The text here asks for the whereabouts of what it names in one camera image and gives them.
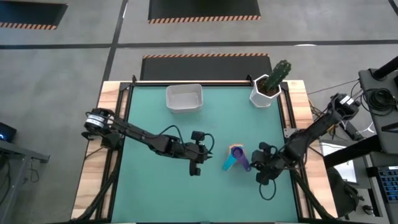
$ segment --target gray carpet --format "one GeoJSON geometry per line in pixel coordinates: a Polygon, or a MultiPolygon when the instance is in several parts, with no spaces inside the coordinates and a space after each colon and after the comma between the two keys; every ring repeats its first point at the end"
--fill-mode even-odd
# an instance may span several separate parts
{"type": "Polygon", "coordinates": [[[51,155],[34,163],[40,181],[24,185],[15,223],[70,218],[87,145],[80,133],[107,56],[106,49],[0,50],[0,120],[18,130],[16,144],[51,155]]]}
{"type": "MultiPolygon", "coordinates": [[[[48,1],[69,4],[57,30],[0,29],[0,45],[112,42],[122,0],[48,1]]],[[[398,17],[387,0],[259,0],[260,21],[164,25],[147,23],[148,6],[148,0],[129,1],[120,43],[398,39],[398,17]]],[[[24,185],[13,223],[70,218],[87,144],[80,136],[84,112],[96,105],[108,52],[0,50],[0,121],[18,129],[18,145],[51,155],[48,164],[34,164],[40,181],[24,185]]],[[[397,55],[398,45],[118,49],[110,80],[139,77],[141,58],[147,54],[245,52],[269,53],[273,65],[290,60],[288,79],[304,80],[307,91],[313,92],[354,80],[361,69],[383,65],[397,55]]],[[[331,95],[349,93],[353,84],[310,99],[322,109],[331,95]]],[[[353,120],[359,130],[370,122],[365,110],[353,120]]]]}

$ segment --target green table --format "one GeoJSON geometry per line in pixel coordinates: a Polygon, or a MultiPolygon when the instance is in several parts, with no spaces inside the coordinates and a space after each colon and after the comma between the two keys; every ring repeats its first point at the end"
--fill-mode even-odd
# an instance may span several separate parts
{"type": "MultiPolygon", "coordinates": [[[[203,108],[173,114],[165,105],[165,86],[135,86],[128,121],[154,134],[177,125],[185,141],[192,131],[215,137],[213,158],[200,166],[201,176],[190,177],[189,161],[157,156],[147,146],[126,139],[119,174],[113,223],[123,222],[297,222],[289,171],[276,179],[273,200],[260,198],[257,171],[239,164],[221,168],[228,147],[243,144],[246,155],[265,141],[284,145],[278,102],[267,109],[249,101],[250,86],[204,86],[203,108]]],[[[178,135],[170,130],[167,134],[178,135]]],[[[205,141],[209,147],[211,139],[205,141]]],[[[262,186],[265,197],[274,191],[262,186]]]]}

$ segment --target potted cactus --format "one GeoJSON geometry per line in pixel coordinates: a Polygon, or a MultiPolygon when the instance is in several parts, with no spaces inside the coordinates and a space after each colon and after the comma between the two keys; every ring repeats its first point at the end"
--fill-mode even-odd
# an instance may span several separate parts
{"type": "Polygon", "coordinates": [[[253,83],[253,90],[250,94],[250,101],[255,107],[267,108],[272,101],[280,95],[279,84],[289,74],[292,64],[281,60],[273,69],[270,75],[262,75],[253,83]]]}

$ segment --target wooden edge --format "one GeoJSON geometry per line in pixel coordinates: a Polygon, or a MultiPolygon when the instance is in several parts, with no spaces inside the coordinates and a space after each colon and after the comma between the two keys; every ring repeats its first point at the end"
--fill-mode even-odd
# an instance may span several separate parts
{"type": "MultiPolygon", "coordinates": [[[[307,92],[305,91],[304,81],[302,80],[289,80],[287,81],[289,86],[290,99],[292,101],[293,114],[296,122],[296,126],[299,129],[305,129],[313,123],[312,113],[308,102],[307,92]]],[[[319,142],[315,141],[311,144],[314,149],[319,150],[319,142]]],[[[307,164],[305,170],[307,173],[308,184],[310,190],[314,196],[318,199],[322,206],[328,211],[328,213],[334,217],[337,217],[335,201],[333,194],[330,189],[329,179],[326,173],[325,163],[321,155],[308,149],[307,164]]],[[[304,217],[309,217],[307,210],[307,203],[305,196],[298,186],[299,197],[302,205],[302,211],[304,217]]],[[[319,214],[315,211],[317,218],[320,218],[319,214]]]]}
{"type": "MultiPolygon", "coordinates": [[[[195,81],[137,81],[136,83],[249,83],[247,80],[195,80],[195,81]]],[[[298,128],[307,128],[313,123],[311,110],[308,103],[307,92],[302,80],[286,80],[289,86],[290,98],[292,101],[293,112],[295,116],[296,125],[298,128]]],[[[99,97],[98,107],[108,108],[114,110],[116,107],[116,99],[118,98],[119,85],[121,81],[104,82],[101,94],[99,97]]],[[[126,100],[123,99],[122,110],[126,106],[126,100]]],[[[284,111],[284,118],[287,127],[291,127],[290,119],[287,111],[287,103],[284,93],[281,94],[282,108],[284,111]]],[[[92,141],[88,145],[87,154],[99,148],[100,142],[92,141]]],[[[319,150],[319,143],[315,142],[312,147],[319,150]]],[[[83,164],[83,170],[76,194],[75,204],[73,206],[71,218],[79,217],[84,210],[89,206],[95,195],[98,193],[101,185],[101,178],[103,173],[103,166],[106,159],[106,150],[97,152],[90,156],[83,164]]],[[[114,160],[112,161],[111,169],[113,169],[114,160]]],[[[314,193],[319,202],[326,208],[326,210],[333,216],[337,217],[335,203],[331,194],[329,181],[326,174],[325,164],[323,158],[312,150],[308,150],[308,162],[305,166],[307,171],[308,182],[311,191],[314,193]]],[[[301,189],[299,189],[300,203],[302,206],[303,216],[308,216],[307,204],[305,196],[301,189]]],[[[109,208],[110,190],[106,193],[103,207],[103,218],[107,214],[109,208]]]]}

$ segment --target white plastic bin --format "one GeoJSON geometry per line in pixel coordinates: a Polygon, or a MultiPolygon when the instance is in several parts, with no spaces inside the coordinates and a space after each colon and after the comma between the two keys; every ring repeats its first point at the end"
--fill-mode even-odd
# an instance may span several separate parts
{"type": "Polygon", "coordinates": [[[173,113],[200,111],[203,105],[201,85],[172,85],[166,88],[166,105],[173,113]]]}

